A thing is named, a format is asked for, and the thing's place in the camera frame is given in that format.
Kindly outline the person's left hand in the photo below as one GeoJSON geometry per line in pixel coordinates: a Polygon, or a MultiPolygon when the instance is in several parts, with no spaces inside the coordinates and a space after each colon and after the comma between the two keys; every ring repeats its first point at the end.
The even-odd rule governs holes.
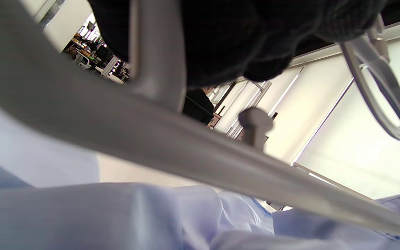
{"type": "Polygon", "coordinates": [[[281,74],[301,42],[362,36],[387,0],[90,0],[108,47],[156,88],[281,74]]]}

